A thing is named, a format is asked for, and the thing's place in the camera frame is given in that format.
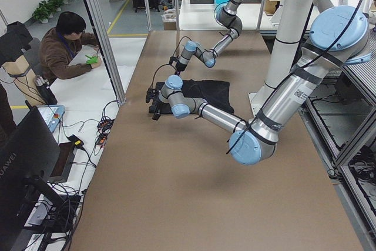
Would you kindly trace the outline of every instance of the monitor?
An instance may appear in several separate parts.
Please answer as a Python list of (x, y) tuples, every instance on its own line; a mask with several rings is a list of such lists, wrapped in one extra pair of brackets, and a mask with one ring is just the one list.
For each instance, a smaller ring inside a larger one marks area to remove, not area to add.
[(36, 107), (0, 148), (0, 250), (12, 248), (41, 193), (52, 192), (52, 202), (60, 201), (46, 184), (59, 152)]

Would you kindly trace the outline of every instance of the person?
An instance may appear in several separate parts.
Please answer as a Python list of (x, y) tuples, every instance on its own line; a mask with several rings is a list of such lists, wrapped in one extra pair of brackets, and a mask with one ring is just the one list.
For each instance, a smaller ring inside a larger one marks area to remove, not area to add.
[(70, 79), (89, 72), (101, 64), (85, 62), (69, 66), (82, 45), (98, 45), (94, 34), (85, 32), (85, 20), (76, 13), (60, 14), (56, 27), (47, 31), (39, 47), (39, 61), (45, 79), (52, 83), (59, 79)]
[(3, 147), (11, 133), (16, 129), (12, 109), (4, 87), (0, 84), (0, 147)]

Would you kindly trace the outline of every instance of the sleeve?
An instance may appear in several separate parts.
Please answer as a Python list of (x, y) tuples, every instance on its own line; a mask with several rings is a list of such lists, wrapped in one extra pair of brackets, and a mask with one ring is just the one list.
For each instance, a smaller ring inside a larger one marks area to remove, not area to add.
[(53, 72), (59, 79), (74, 78), (82, 75), (83, 73), (87, 73), (92, 69), (92, 67), (88, 64), (69, 66), (69, 62), (64, 56), (59, 56), (56, 54), (47, 56), (46, 63), (51, 72)]
[(95, 37), (94, 34), (90, 34), (89, 32), (85, 32), (81, 36), (81, 44), (98, 45), (98, 41), (96, 40), (96, 37)]

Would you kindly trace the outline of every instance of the lanyard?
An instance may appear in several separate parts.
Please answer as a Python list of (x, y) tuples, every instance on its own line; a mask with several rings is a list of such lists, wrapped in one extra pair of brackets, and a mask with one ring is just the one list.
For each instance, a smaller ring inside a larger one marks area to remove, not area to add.
[(61, 39), (61, 41), (64, 43), (65, 47), (67, 48), (67, 50), (69, 51), (69, 53), (70, 53), (70, 55), (72, 56), (72, 59), (73, 59), (76, 56), (76, 54), (73, 53), (73, 51), (69, 47), (65, 38), (59, 32), (57, 34), (58, 34), (59, 38)]

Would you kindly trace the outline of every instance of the man's hand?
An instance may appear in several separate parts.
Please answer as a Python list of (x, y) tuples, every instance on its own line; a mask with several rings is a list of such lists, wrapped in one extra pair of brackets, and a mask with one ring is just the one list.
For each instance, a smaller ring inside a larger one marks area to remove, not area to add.
[(99, 67), (102, 64), (102, 58), (98, 56), (98, 62), (91, 64), (92, 69)]

